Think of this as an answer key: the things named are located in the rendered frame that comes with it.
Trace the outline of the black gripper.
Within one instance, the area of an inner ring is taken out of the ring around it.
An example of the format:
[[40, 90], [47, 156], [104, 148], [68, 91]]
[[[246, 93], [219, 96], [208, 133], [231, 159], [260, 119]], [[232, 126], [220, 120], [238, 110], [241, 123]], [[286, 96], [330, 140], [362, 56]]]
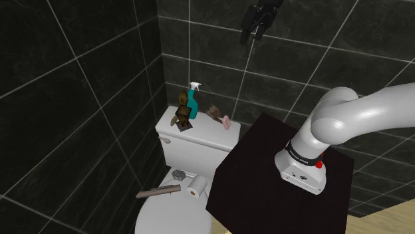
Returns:
[[264, 32], [273, 24], [279, 8], [284, 0], [258, 0], [256, 5], [250, 5], [241, 22], [242, 33], [239, 42], [245, 44], [255, 24], [256, 15], [260, 15], [257, 21], [255, 40], [260, 41]]

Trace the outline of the brown brush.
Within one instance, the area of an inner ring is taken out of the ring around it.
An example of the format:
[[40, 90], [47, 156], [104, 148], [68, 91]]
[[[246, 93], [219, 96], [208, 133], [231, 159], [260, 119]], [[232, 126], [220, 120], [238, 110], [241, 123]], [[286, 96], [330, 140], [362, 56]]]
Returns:
[[222, 124], [222, 120], [219, 118], [221, 116], [221, 112], [215, 105], [211, 105], [207, 110], [206, 114], [212, 118], [213, 120]]

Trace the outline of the teal spray bottle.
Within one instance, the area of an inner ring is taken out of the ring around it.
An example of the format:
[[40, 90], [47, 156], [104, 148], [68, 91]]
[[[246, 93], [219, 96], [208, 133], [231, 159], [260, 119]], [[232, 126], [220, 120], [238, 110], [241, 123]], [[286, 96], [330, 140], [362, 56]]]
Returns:
[[198, 103], [194, 99], [195, 90], [199, 90], [198, 86], [200, 83], [198, 82], [190, 82], [191, 88], [188, 90], [188, 104], [187, 107], [190, 108], [191, 112], [189, 115], [189, 119], [195, 119], [198, 113]]

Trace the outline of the brown carved figure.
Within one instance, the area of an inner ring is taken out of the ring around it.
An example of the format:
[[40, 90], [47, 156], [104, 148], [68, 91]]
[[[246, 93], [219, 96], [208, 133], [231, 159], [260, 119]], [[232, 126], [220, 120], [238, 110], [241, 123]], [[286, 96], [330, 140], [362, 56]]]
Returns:
[[179, 107], [176, 110], [176, 125], [178, 129], [183, 132], [192, 128], [192, 125], [189, 122], [191, 108], [188, 108], [188, 94], [185, 90], [182, 90], [179, 94]]

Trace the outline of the dark robot stand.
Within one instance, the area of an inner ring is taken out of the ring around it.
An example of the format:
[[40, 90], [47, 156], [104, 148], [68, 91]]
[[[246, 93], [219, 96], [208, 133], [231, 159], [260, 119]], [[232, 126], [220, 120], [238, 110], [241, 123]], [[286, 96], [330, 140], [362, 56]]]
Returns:
[[263, 113], [216, 169], [206, 209], [232, 234], [345, 234], [354, 160], [325, 150], [326, 186], [309, 193], [274, 162], [296, 132]]

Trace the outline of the white toilet paper roll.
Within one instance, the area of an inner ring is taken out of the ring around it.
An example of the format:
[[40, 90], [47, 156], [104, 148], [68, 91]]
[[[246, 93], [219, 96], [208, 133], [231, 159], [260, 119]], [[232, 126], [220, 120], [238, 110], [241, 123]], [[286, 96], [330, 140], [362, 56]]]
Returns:
[[200, 195], [204, 192], [207, 184], [208, 182], [206, 178], [201, 175], [197, 175], [190, 182], [189, 186], [187, 187], [187, 191], [192, 197], [199, 198]]

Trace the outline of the long brown flute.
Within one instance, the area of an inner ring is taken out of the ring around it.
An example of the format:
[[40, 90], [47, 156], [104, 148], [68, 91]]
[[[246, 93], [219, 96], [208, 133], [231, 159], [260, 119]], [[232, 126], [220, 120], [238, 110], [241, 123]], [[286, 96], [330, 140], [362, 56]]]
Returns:
[[144, 197], [150, 197], [155, 195], [161, 195], [165, 193], [174, 193], [177, 191], [181, 191], [181, 185], [165, 185], [161, 187], [155, 187], [148, 191], [139, 191], [136, 195], [137, 199], [144, 198]]

